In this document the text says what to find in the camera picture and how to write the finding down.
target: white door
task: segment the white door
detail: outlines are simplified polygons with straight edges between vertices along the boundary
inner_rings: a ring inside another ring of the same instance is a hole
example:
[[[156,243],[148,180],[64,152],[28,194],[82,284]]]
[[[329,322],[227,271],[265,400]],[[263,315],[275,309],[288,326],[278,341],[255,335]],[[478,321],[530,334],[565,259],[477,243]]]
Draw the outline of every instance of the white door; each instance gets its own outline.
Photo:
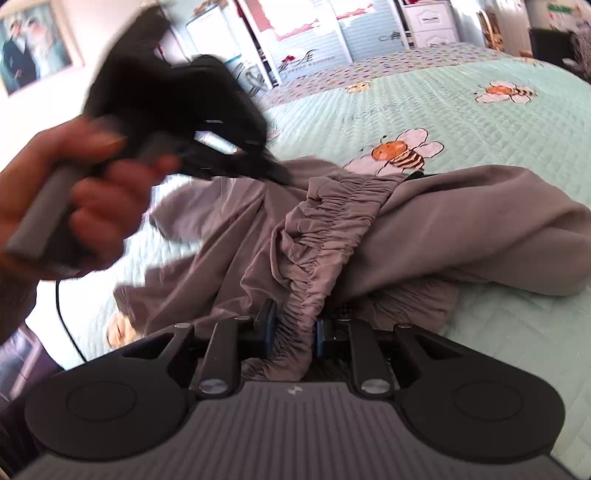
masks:
[[[495,11],[503,36],[503,47],[507,53],[519,56],[519,52],[531,51],[530,19],[525,0],[495,0]]]

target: circular pad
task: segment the circular pad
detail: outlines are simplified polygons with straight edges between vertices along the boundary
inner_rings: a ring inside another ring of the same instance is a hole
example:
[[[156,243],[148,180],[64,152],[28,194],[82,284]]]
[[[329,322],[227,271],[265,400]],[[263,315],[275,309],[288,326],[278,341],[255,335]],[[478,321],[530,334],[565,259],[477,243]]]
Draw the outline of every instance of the circular pad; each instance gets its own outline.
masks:
[[[402,412],[419,437],[447,455],[510,463],[552,449],[564,405],[543,380],[484,356],[433,360]]]
[[[178,429],[187,401],[165,369],[154,368],[155,360],[113,362],[108,356],[57,375],[31,393],[27,426],[48,450],[80,460],[128,458]]]

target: patterned bedspread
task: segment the patterned bedspread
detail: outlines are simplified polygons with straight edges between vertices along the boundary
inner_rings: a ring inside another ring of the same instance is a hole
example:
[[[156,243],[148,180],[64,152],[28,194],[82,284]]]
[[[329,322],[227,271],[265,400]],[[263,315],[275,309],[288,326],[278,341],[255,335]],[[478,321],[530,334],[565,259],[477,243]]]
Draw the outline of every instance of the patterned bedspread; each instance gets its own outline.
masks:
[[[358,61],[336,69],[324,70],[300,77],[262,95],[259,101],[264,109],[291,102],[315,93],[343,88],[359,82],[413,70],[449,67],[474,61],[499,60],[509,55],[467,43],[417,48]]]

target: metal screw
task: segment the metal screw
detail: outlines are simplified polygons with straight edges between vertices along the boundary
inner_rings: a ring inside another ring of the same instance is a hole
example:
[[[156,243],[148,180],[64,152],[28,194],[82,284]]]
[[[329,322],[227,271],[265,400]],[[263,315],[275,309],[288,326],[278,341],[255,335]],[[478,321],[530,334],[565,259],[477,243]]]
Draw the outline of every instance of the metal screw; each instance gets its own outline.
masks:
[[[390,384],[381,378],[370,378],[361,384],[361,390],[370,395],[380,395],[390,390]]]
[[[228,389],[228,384],[221,378],[208,378],[199,384],[199,390],[207,395],[219,395]]]

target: bed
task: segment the bed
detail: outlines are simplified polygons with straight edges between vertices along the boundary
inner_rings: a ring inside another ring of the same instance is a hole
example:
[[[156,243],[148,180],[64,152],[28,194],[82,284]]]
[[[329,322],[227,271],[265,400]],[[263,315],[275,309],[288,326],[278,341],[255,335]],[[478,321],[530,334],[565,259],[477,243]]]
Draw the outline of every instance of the bed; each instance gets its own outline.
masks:
[[[422,146],[443,147],[422,150],[426,173],[519,165],[591,206],[591,86],[549,64],[463,44],[429,47],[297,79],[258,101],[273,125],[271,151],[281,160],[315,155],[344,165],[416,129],[426,133]],[[173,177],[156,195],[182,181]],[[198,247],[166,242],[144,224],[112,269],[63,283],[64,318],[85,355],[108,351],[117,281],[141,282],[148,265]],[[69,368],[80,359],[53,305],[53,286],[44,284],[27,323]],[[554,455],[581,478],[591,475],[591,289],[555,298],[465,286],[445,335],[555,386],[567,417]]]

